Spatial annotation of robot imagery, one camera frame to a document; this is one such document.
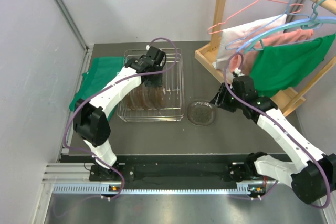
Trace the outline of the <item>clear glass plate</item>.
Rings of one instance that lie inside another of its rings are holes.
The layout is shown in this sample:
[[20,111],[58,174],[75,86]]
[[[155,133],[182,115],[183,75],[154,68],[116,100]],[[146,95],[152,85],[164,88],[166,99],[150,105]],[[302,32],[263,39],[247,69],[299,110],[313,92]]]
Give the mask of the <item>clear glass plate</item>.
[[187,118],[194,125],[210,126],[216,120],[216,108],[207,101],[193,101],[187,107]]
[[150,100],[149,100],[148,90],[147,90],[147,87],[146,87],[146,86],[143,87],[142,94],[143,94],[143,104],[144,104],[144,108],[145,108],[146,110],[148,110],[148,109],[151,108],[151,103],[150,103]]
[[137,91],[136,91],[136,98],[135,98],[135,100],[137,102],[138,109],[144,110],[145,107],[144,107],[144,102],[143,102],[143,90],[142,90],[141,87],[138,87],[136,90]]
[[131,109],[132,108],[132,103],[131,103],[131,100],[130,100],[130,97],[129,95],[126,95],[123,99],[123,103],[124,103],[124,106],[127,108],[127,109]]

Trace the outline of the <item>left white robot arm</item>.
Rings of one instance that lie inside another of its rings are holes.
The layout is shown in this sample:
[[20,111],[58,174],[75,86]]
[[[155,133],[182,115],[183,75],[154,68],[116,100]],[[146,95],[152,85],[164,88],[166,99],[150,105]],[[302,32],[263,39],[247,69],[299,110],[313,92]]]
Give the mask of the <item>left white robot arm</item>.
[[166,53],[147,46],[144,55],[127,60],[120,72],[95,97],[88,102],[84,99],[76,101],[73,130],[89,147],[97,170],[107,180],[114,180],[119,174],[115,164],[117,156],[109,143],[111,129],[108,116],[119,102],[140,85],[160,88],[165,64]]

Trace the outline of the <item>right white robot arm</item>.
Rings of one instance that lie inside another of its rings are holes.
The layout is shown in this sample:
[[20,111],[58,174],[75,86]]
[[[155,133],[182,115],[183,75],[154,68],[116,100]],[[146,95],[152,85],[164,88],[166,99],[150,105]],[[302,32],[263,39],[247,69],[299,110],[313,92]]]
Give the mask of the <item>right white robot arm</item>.
[[303,203],[314,205],[325,198],[321,208],[329,206],[335,191],[335,154],[326,154],[311,144],[289,123],[271,98],[258,94],[250,76],[237,76],[232,84],[223,82],[210,103],[229,112],[241,110],[290,158],[289,162],[283,162],[265,152],[249,154],[244,162],[248,178],[273,178],[290,187]]

